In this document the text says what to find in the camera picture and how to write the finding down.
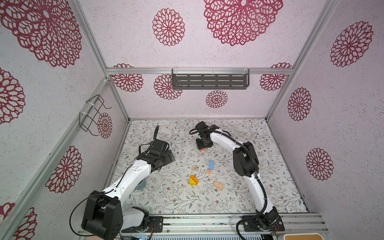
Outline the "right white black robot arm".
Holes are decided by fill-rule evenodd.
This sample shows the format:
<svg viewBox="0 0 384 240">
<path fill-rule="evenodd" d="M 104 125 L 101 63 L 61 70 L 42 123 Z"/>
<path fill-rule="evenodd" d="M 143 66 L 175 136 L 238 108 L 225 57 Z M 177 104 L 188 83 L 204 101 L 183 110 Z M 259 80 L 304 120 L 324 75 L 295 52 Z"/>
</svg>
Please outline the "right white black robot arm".
<svg viewBox="0 0 384 240">
<path fill-rule="evenodd" d="M 196 139 L 199 150 L 210 148 L 214 143 L 225 148 L 233 155 L 233 166 L 236 173 L 246 181 L 249 191 L 254 199 L 256 212 L 243 217 L 236 224 L 236 231 L 240 235 L 240 225 L 250 227 L 252 230 L 263 232 L 284 231 L 283 220 L 277 208 L 270 201 L 260 175 L 259 159 L 254 146 L 250 142 L 236 140 L 229 132 L 216 125 L 208 126 L 199 122 L 189 131 L 190 135 L 198 134 Z"/>
</svg>

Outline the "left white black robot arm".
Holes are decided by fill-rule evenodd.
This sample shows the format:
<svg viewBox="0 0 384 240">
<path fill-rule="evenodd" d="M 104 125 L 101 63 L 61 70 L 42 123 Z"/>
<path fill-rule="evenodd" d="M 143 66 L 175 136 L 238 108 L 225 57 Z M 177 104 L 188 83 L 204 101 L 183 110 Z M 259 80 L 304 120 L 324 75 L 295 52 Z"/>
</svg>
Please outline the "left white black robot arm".
<svg viewBox="0 0 384 240">
<path fill-rule="evenodd" d="M 137 228 L 145 231 L 150 227 L 149 212 L 132 207 L 123 212 L 123 204 L 136 187 L 152 172 L 175 161 L 170 144 L 152 140 L 149 148 L 139 152 L 136 160 L 123 175 L 101 192 L 93 191 L 85 199 L 86 207 L 81 228 L 103 240 L 115 239 L 121 230 Z"/>
</svg>

